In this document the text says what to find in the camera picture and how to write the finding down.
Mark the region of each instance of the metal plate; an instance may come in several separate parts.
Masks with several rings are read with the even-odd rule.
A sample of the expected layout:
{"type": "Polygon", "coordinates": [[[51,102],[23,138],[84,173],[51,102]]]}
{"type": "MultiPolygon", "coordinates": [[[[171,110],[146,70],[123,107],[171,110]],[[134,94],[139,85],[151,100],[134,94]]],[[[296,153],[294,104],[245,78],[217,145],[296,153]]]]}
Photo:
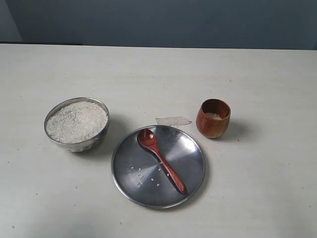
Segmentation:
{"type": "Polygon", "coordinates": [[[112,157],[112,176],[119,190],[131,201],[151,208],[168,208],[189,199],[205,176],[205,158],[197,143],[186,133],[166,125],[147,126],[158,138],[158,147],[181,177],[188,193],[175,188],[164,166],[138,141],[138,129],[127,135],[112,157]]]}

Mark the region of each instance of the gray wall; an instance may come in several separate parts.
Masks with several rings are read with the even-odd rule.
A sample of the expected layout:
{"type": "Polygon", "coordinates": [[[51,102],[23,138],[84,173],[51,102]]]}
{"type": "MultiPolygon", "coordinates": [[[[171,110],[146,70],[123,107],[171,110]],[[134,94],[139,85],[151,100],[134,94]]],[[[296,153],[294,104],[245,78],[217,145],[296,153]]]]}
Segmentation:
{"type": "Polygon", "coordinates": [[[7,0],[27,42],[312,49],[317,0],[7,0]]]}
{"type": "Polygon", "coordinates": [[[0,42],[22,41],[5,0],[0,0],[0,42]]]}

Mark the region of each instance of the metal bowl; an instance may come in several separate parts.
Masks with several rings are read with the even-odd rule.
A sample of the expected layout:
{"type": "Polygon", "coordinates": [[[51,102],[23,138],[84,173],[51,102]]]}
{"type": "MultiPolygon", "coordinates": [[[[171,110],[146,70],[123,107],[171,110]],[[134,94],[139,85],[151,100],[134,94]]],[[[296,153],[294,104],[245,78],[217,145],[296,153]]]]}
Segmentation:
{"type": "Polygon", "coordinates": [[[100,142],[103,141],[103,139],[105,138],[105,136],[107,134],[107,131],[109,128],[109,123],[110,123],[109,111],[104,103],[102,103],[101,101],[98,101],[97,99],[94,99],[94,98],[72,98],[72,99],[66,100],[66,101],[58,104],[48,113],[48,115],[46,116],[45,121],[44,121],[44,131],[45,131],[46,135],[49,137],[49,139],[51,139],[51,141],[55,145],[57,145],[59,148],[62,148],[64,150],[68,150],[71,152],[82,152],[84,150],[89,150],[89,149],[95,147],[96,145],[98,145],[100,142]],[[106,115],[108,116],[108,120],[107,120],[104,128],[94,137],[90,138],[89,140],[85,140],[85,141],[82,141],[79,143],[61,143],[61,142],[58,142],[58,141],[52,139],[46,130],[46,125],[47,125],[48,120],[52,116],[54,116],[54,114],[56,112],[58,112],[60,109],[62,109],[63,107],[68,106],[72,103],[77,103],[77,102],[90,102],[90,103],[95,103],[98,106],[100,106],[105,111],[106,115]]]}

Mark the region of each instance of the wooden cup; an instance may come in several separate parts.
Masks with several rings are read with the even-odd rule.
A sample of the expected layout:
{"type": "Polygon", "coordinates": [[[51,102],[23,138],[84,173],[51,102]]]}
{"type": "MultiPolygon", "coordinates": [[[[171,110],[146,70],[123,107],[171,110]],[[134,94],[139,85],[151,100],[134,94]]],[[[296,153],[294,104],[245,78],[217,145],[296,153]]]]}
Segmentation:
{"type": "Polygon", "coordinates": [[[224,101],[219,99],[208,99],[200,107],[196,127],[198,131],[208,138],[217,138],[222,136],[228,128],[231,109],[224,101]],[[206,113],[216,113],[221,119],[214,119],[206,113]]]}

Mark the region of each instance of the table surface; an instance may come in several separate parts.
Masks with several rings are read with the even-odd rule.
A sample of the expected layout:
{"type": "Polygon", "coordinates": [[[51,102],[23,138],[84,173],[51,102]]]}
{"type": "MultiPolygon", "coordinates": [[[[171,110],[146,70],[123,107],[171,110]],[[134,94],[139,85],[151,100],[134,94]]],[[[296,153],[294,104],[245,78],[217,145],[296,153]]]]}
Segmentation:
{"type": "Polygon", "coordinates": [[[0,45],[0,237],[317,237],[317,52],[0,45]],[[44,133],[48,111],[73,97],[103,101],[104,143],[70,153],[44,133]],[[204,138],[208,98],[232,112],[204,138]],[[206,156],[195,196],[168,210],[126,199],[111,176],[115,146],[156,118],[206,156]]]}

